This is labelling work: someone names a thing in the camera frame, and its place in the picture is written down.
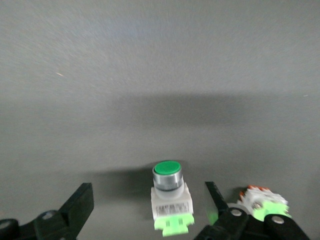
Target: green push button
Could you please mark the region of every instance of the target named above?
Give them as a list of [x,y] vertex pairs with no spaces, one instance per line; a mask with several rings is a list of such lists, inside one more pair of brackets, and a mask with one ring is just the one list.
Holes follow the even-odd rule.
[[163,161],[155,165],[154,171],[160,175],[175,174],[181,169],[180,163],[177,161]]

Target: gray backdrop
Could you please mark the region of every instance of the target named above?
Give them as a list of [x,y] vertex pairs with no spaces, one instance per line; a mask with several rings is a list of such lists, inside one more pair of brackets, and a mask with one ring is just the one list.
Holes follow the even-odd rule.
[[0,219],[92,182],[79,240],[162,239],[156,162],[179,160],[191,240],[204,181],[271,188],[320,239],[320,1],[2,0]]

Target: black bracket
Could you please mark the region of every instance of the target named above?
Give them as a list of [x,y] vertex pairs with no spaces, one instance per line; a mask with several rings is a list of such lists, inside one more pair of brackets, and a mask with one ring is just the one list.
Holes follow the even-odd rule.
[[279,214],[269,214],[259,221],[240,208],[229,208],[216,184],[205,182],[218,216],[194,240],[310,240],[297,223]]
[[83,183],[59,210],[49,210],[19,226],[0,220],[0,240],[75,240],[94,209],[91,183]]

